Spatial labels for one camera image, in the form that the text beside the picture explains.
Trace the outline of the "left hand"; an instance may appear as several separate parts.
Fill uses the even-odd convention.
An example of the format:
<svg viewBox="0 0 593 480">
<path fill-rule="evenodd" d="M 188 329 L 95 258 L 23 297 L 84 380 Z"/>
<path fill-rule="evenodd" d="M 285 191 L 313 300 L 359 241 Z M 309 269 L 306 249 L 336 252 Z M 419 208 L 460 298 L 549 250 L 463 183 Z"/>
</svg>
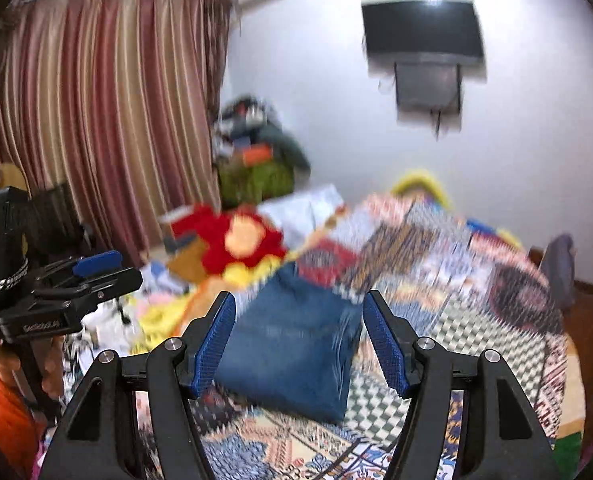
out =
<svg viewBox="0 0 593 480">
<path fill-rule="evenodd" d="M 52 400 L 64 395 L 63 338 L 33 341 L 27 348 L 0 342 L 0 380 L 21 398 L 35 401 L 31 376 L 42 382 L 42 392 Z"/>
</svg>

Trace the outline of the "orange sleeve forearm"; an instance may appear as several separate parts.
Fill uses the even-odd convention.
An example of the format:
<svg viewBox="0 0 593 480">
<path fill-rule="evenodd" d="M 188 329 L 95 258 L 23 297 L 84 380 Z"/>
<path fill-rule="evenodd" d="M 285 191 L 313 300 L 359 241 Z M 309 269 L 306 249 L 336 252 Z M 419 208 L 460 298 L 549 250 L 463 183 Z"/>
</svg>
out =
<svg viewBox="0 0 593 480">
<path fill-rule="evenodd" d="M 16 389 L 0 378 L 0 450 L 22 479 L 34 478 L 45 430 Z"/>
</svg>

